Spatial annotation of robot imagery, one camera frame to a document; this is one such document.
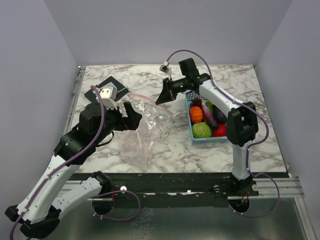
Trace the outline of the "clear pink zip top bag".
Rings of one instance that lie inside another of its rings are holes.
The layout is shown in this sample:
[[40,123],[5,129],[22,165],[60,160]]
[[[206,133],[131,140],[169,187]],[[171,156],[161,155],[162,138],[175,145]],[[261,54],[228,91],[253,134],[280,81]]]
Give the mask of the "clear pink zip top bag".
[[126,163],[139,172],[147,173],[152,163],[153,148],[167,133],[174,114],[144,95],[129,93],[128,100],[133,109],[142,115],[142,119],[137,130],[123,133],[119,152]]

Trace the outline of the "green toy cabbage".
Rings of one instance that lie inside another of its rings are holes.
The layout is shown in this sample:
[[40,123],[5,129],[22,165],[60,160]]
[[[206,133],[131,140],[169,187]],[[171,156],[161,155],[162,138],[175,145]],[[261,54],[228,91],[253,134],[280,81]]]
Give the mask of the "green toy cabbage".
[[196,139],[210,138],[212,136],[211,128],[205,123],[195,123],[192,126],[192,135]]

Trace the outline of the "dark purple toy eggplant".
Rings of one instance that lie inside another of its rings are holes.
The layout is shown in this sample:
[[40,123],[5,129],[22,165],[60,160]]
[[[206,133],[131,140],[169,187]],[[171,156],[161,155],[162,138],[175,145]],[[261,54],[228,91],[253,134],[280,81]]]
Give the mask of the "dark purple toy eggplant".
[[216,106],[213,107],[213,116],[218,124],[225,125],[227,123],[226,115]]

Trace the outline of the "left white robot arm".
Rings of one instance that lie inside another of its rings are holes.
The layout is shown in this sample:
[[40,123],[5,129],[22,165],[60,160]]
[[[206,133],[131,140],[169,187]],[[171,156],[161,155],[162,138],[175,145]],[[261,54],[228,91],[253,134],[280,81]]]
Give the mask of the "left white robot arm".
[[44,239],[73,208],[93,197],[106,197],[113,191],[112,180],[101,171],[92,173],[78,187],[58,195],[69,178],[80,168],[106,136],[115,131],[135,131],[142,115],[129,102],[124,103],[126,116],[120,109],[107,109],[90,103],[79,115],[78,124],[63,135],[48,167],[30,194],[18,205],[7,208],[5,215],[27,239]]

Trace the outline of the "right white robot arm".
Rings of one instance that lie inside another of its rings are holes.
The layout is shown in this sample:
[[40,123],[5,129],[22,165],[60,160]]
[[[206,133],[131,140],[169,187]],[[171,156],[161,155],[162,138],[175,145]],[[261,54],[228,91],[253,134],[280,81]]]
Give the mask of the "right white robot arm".
[[247,191],[247,182],[252,179],[249,172],[249,154],[245,148],[255,139],[259,129],[255,105],[252,102],[239,102],[220,89],[214,83],[212,73],[200,74],[193,58],[182,60],[178,64],[184,76],[178,80],[172,80],[168,62],[160,66],[159,70],[166,73],[167,78],[162,82],[162,91],[155,104],[172,102],[179,93],[191,90],[221,110],[227,117],[226,137],[233,148],[232,181],[229,189],[234,195],[240,196]]

